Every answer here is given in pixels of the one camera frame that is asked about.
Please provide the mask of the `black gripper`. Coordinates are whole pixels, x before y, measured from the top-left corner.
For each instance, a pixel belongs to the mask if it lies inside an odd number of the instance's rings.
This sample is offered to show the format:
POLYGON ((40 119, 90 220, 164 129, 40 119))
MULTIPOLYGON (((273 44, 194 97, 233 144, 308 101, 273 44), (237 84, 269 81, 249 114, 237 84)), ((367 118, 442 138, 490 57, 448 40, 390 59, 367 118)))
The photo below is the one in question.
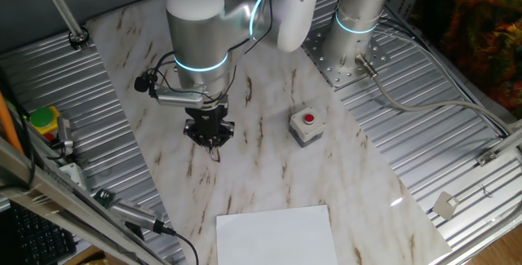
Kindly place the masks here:
POLYGON ((211 110, 192 109, 193 120, 186 120, 183 133, 203 148, 221 148, 234 135, 235 123, 222 122, 228 107, 219 105, 211 110), (210 130, 217 130, 212 136, 210 130))

